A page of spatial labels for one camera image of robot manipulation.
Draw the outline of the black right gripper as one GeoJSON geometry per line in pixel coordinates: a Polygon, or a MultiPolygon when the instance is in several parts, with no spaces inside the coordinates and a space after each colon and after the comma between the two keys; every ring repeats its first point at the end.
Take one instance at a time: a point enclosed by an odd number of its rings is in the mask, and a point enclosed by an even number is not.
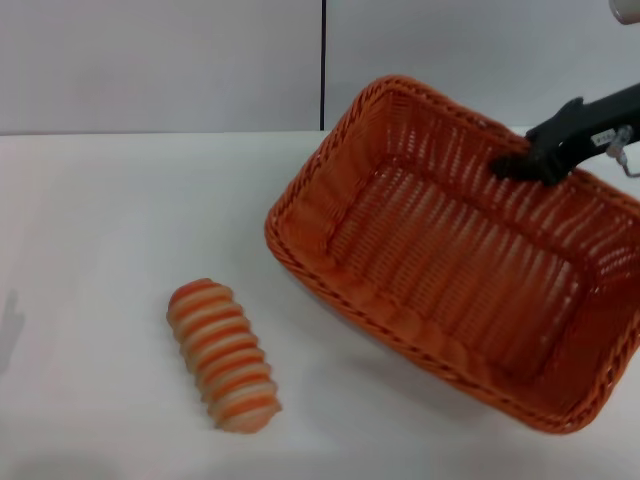
{"type": "Polygon", "coordinates": [[[574,167],[603,154],[622,127],[632,130],[631,144],[640,141],[640,83],[590,103],[569,101],[527,132],[530,147],[497,156],[489,168],[499,179],[555,186],[574,167]]]}

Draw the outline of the orange woven plastic basket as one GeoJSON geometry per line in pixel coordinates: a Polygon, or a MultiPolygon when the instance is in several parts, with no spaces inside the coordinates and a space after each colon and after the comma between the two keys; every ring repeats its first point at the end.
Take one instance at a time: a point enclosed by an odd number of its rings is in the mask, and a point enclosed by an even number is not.
{"type": "Polygon", "coordinates": [[[429,86],[367,86],[271,208],[313,294],[453,387],[566,434],[640,348],[640,201],[578,171],[500,180],[524,138],[429,86]]]}

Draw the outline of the orange striped toy bread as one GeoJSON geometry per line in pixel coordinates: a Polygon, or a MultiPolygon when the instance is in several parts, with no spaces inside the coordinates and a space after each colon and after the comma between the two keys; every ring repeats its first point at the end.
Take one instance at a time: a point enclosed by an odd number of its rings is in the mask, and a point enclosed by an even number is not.
{"type": "Polygon", "coordinates": [[[239,434],[267,426],[281,410],[277,385],[233,291],[192,281],[172,294],[166,318],[214,426],[239,434]]]}

